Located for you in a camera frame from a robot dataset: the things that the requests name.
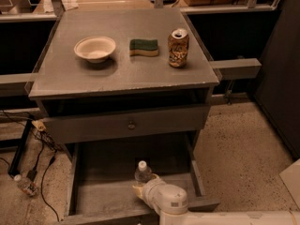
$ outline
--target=gray cabinet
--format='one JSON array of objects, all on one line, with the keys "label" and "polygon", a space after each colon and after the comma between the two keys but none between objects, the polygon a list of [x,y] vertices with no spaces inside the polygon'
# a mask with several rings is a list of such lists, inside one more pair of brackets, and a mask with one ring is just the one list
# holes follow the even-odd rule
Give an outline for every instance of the gray cabinet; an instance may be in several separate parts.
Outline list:
[{"label": "gray cabinet", "polygon": [[[168,64],[167,39],[177,27],[190,36],[181,69]],[[76,42],[91,36],[116,41],[112,59],[91,65],[75,56]],[[157,38],[159,56],[130,57],[131,38]],[[186,189],[190,208],[218,204],[205,198],[193,156],[217,84],[179,9],[64,13],[29,95],[72,160],[64,224],[154,216],[132,190],[139,159]]]}]

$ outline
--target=bottle cap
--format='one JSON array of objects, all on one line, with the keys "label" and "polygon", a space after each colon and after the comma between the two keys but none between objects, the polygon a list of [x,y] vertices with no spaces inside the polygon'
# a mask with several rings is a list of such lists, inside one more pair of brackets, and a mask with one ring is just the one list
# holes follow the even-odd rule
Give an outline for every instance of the bottle cap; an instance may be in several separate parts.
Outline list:
[{"label": "bottle cap", "polygon": [[22,180],[22,176],[21,175],[15,175],[14,176],[14,178],[13,178],[13,180],[15,180],[16,182],[19,182],[19,181],[21,181]]},{"label": "bottle cap", "polygon": [[145,161],[140,161],[139,162],[139,170],[141,172],[145,171],[147,169],[147,163]]}]

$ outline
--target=soda can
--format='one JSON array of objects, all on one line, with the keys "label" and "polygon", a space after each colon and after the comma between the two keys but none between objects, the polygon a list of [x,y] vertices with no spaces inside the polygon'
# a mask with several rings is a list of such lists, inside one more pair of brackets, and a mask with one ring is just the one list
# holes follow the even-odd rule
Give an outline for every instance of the soda can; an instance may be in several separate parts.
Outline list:
[{"label": "soda can", "polygon": [[168,37],[169,64],[181,68],[187,64],[188,59],[188,31],[184,28],[173,30]]}]

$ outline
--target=open drawer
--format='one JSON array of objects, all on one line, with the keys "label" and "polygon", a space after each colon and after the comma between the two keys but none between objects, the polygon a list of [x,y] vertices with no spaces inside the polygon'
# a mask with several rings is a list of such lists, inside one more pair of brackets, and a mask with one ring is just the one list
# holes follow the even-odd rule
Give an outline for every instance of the open drawer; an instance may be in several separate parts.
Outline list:
[{"label": "open drawer", "polygon": [[158,224],[132,185],[141,159],[164,181],[187,191],[190,210],[212,211],[186,132],[76,144],[67,213],[60,224]]}]

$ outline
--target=speckled floor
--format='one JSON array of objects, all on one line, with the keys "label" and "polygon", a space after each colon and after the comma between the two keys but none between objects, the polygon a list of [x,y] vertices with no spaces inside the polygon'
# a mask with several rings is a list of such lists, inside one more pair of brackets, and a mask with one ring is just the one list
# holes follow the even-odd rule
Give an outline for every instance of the speckled floor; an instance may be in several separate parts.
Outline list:
[{"label": "speckled floor", "polygon": [[[0,130],[0,138],[9,138],[18,136],[22,126],[0,124]],[[34,166],[40,148],[31,135],[20,164],[22,174]],[[13,150],[0,150],[0,158],[8,162],[13,155]],[[48,148],[41,154],[36,179],[39,186],[52,156]],[[298,210],[279,177],[293,160],[255,103],[233,100],[231,106],[214,105],[195,148],[195,157],[207,196],[220,200],[216,211]],[[58,153],[44,178],[45,199],[60,219],[65,213],[70,167],[67,156]],[[55,213],[40,194],[36,198],[23,195],[7,175],[7,168],[0,160],[0,224],[55,222]]]}]

